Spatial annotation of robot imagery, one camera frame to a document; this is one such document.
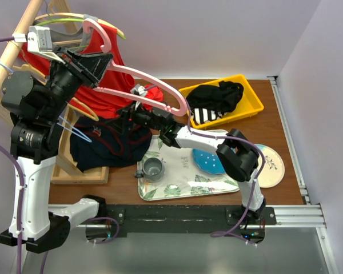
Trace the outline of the red tank top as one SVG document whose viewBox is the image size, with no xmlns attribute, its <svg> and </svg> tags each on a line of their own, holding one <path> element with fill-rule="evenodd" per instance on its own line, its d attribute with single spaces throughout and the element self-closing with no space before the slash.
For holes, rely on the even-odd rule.
<svg viewBox="0 0 343 274">
<path fill-rule="evenodd" d="M 111 53 L 113 54 L 113 61 L 118 65 L 124 65 L 121 54 L 117 45 L 117 34 L 116 30 L 101 25 L 106 31 L 111 41 Z M 99 33 L 93 32 L 90 44 L 87 48 L 80 51 L 81 54 L 97 53 L 101 51 L 101 45 L 103 40 Z M 22 51 L 18 57 L 24 62 L 32 65 L 34 68 L 39 70 L 41 73 L 48 76 L 50 70 L 50 61 L 43 57 L 37 56 L 28 52 L 27 44 L 22 46 Z M 131 89 L 136 85 L 134 78 L 130 74 L 108 70 L 105 72 L 104 77 L 100 82 L 100 86 L 104 88 L 114 89 L 129 93 Z M 94 91 L 92 88 L 81 86 L 76 92 L 75 98 L 89 106 L 99 118 L 116 118 L 118 116 L 117 111 L 121 108 L 128 106 L 131 100 L 112 94 Z M 69 101 L 72 105 L 82 108 L 78 103 L 72 99 Z"/>
</svg>

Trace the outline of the dark navy maroon garment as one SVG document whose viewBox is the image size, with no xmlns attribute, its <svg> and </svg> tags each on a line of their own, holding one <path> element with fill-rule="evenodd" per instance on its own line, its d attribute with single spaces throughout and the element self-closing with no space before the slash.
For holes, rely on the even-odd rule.
<svg viewBox="0 0 343 274">
<path fill-rule="evenodd" d="M 82 172 L 97 167 L 132 166 L 142 160 L 152 137 L 151 131 L 142 126 L 119 133 L 102 118 L 96 122 L 80 117 L 75 128 L 91 140 L 70 135 L 70 154 Z"/>
</svg>

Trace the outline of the black white striped tank top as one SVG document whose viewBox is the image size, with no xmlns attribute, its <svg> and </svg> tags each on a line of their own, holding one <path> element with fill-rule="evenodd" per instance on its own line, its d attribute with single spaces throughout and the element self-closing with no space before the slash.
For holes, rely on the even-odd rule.
<svg viewBox="0 0 343 274">
<path fill-rule="evenodd" d="M 220 120 L 224 117 L 226 112 L 219 112 L 214 110 L 208 110 L 205 108 L 193 108 L 192 109 L 193 120 L 197 125 Z"/>
</svg>

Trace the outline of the yellow plastic hanger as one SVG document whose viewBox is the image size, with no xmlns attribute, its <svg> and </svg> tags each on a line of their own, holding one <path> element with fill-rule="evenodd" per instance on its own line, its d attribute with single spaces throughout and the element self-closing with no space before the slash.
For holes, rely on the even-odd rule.
<svg viewBox="0 0 343 274">
<path fill-rule="evenodd" d="M 39 81 L 42 84 L 46 84 L 46 76 L 30 64 L 23 64 L 21 66 L 13 66 L 12 69 L 14 71 L 28 71 L 28 72 L 36 75 L 37 77 L 39 77 L 40 78 Z M 78 107 L 72 105 L 71 103 L 68 103 L 67 105 L 70 108 L 72 108 L 73 110 L 82 114 L 83 116 L 86 116 L 86 117 L 92 119 L 93 121 L 96 121 L 96 122 L 99 121 L 98 115 L 89 106 L 87 106 L 86 104 L 84 104 L 83 102 L 81 102 L 80 100 L 78 100 L 75 97 L 73 97 L 72 100 L 75 101 L 76 103 L 78 103 L 82 108 L 78 108 Z"/>
</svg>

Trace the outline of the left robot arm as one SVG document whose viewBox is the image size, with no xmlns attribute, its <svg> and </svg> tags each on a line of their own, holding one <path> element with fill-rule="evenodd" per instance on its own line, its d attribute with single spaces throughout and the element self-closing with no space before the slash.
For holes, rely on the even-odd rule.
<svg viewBox="0 0 343 274">
<path fill-rule="evenodd" d="M 91 220 L 106 220 L 104 198 L 85 195 L 60 211 L 49 211 L 51 175 L 63 127 L 59 117 L 81 86 L 95 88 L 113 59 L 111 53 L 79 54 L 57 48 L 49 77 L 41 83 L 27 71 L 10 74 L 2 84 L 2 105 L 13 121 L 10 154 L 14 158 L 15 207 L 0 243 L 25 244 L 33 253 L 60 247 L 70 230 Z"/>
</svg>

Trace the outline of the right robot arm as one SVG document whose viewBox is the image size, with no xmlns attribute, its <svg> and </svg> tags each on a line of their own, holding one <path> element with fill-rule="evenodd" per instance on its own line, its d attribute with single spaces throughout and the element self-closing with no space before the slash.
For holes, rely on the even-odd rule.
<svg viewBox="0 0 343 274">
<path fill-rule="evenodd" d="M 192 129 L 177 122 L 166 111 L 147 110 L 136 103 L 117 111 L 116 129 L 123 131 L 145 126 L 159 132 L 161 142 L 173 148 L 191 148 L 218 157 L 225 173 L 238 183 L 242 196 L 242 217 L 249 224 L 257 224 L 264 216 L 266 200 L 258 185 L 258 177 L 265 165 L 264 153 L 249 142 L 241 131 L 227 133 Z"/>
</svg>

